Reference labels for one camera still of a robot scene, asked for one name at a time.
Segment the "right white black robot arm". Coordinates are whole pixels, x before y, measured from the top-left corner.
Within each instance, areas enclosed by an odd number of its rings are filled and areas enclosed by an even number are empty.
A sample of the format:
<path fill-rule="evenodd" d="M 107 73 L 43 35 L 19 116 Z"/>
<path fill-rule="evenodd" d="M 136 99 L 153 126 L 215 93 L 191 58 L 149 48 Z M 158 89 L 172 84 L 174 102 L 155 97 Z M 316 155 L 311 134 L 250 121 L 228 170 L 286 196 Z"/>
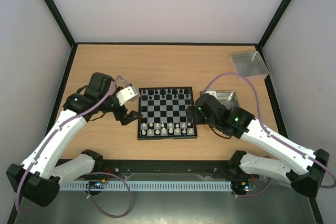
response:
<path fill-rule="evenodd" d="M 329 160 L 325 150 L 313 151 L 299 146 L 266 127 L 250 112 L 240 107 L 228 109 L 209 93 L 200 96 L 195 105 L 188 106 L 186 115 L 188 122 L 195 122 L 200 116 L 209 127 L 252 143 L 275 157 L 269 159 L 236 151 L 228 162 L 232 176 L 261 175 L 288 184 L 306 197 L 317 196 Z"/>

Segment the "gold tin piece tray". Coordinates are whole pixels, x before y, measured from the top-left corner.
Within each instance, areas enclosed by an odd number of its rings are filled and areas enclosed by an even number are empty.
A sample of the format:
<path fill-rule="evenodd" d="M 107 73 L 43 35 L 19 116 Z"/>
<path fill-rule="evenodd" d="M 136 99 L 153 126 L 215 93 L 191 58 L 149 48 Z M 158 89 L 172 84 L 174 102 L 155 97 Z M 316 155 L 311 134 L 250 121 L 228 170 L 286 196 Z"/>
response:
<path fill-rule="evenodd" d="M 234 91 L 228 91 L 228 90 L 219 90 L 216 91 L 217 93 L 217 100 L 227 107 L 229 110 L 233 107 L 239 107 L 238 97 L 236 92 Z M 202 116 L 200 110 L 196 110 L 196 117 L 195 117 L 195 124 L 197 125 L 205 125 L 206 120 Z"/>

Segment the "black grey chess board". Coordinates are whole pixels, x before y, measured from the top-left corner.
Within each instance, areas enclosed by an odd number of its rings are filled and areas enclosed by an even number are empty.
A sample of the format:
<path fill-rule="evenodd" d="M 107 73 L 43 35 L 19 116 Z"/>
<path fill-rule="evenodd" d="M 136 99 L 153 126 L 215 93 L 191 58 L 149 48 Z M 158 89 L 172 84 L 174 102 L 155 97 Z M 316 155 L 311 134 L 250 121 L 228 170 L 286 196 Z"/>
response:
<path fill-rule="evenodd" d="M 194 104 L 192 87 L 155 87 L 139 89 L 139 112 L 142 117 L 138 121 L 138 140 L 162 140 L 162 139 L 189 139 L 197 138 L 196 124 L 190 124 L 186 121 L 186 108 Z M 161 123 L 166 123 L 166 134 L 161 134 Z M 173 123 L 173 134 L 169 134 L 168 124 Z M 175 133 L 175 124 L 180 125 L 180 133 Z M 153 130 L 152 135 L 148 135 L 148 129 Z M 155 130 L 160 130 L 160 135 L 155 134 Z"/>

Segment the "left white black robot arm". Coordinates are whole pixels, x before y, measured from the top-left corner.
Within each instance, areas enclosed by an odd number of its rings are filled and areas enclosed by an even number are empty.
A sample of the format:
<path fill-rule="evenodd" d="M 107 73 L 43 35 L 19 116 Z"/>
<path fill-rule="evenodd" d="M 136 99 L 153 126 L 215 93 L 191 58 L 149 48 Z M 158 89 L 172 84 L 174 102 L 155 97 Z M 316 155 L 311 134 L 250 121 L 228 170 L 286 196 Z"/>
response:
<path fill-rule="evenodd" d="M 112 78 L 99 72 L 92 74 L 88 85 L 66 99 L 58 119 L 38 147 L 21 164 L 9 166 L 6 175 L 16 193 L 16 208 L 20 207 L 21 197 L 46 207 L 56 198 L 60 188 L 82 175 L 102 169 L 103 156 L 92 150 L 84 150 L 62 165 L 57 162 L 93 115 L 113 113 L 122 125 L 141 117 L 139 112 L 129 112 L 125 107 L 127 102 L 140 96 L 138 90 L 130 83 L 118 86 L 121 79 L 121 76 Z"/>

